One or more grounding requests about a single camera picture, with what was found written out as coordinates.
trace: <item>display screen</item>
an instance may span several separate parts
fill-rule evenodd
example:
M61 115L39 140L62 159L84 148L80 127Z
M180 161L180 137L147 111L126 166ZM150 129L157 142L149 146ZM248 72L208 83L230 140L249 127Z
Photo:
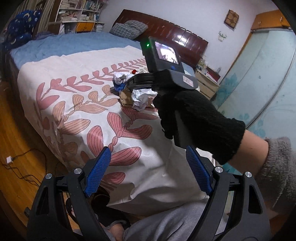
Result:
M164 44L161 44L159 42L155 42L155 47L158 53L158 57L160 59L169 61L173 64L179 64L176 53L173 48L166 46Z

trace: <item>white power adapter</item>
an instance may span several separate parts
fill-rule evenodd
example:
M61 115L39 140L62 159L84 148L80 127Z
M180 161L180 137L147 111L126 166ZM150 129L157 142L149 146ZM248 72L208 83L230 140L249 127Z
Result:
M10 163L12 163L12 157L9 156L6 158L6 163L9 165Z

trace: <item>gray pants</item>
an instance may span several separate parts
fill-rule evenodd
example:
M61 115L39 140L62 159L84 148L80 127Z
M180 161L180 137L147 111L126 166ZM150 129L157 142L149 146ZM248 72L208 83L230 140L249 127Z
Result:
M187 240L196 226L208 199L184 204L180 207L144 218L123 234L123 241L182 241ZM224 231L227 215L221 219L217 234ZM108 233L111 241L115 238Z

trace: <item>plaid pillow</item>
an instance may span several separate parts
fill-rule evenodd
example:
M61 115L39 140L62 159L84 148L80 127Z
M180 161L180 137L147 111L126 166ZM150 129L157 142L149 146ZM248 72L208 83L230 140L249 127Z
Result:
M110 33L122 38L135 39L145 32L148 26L142 22L129 20L126 23L116 23Z

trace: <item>gray fuzzy sleeve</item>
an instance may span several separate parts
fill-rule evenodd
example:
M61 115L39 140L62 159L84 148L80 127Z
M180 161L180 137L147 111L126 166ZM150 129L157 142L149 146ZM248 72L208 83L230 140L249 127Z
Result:
M286 214L296 204L296 153L287 137L266 139L269 152L256 182L271 210Z

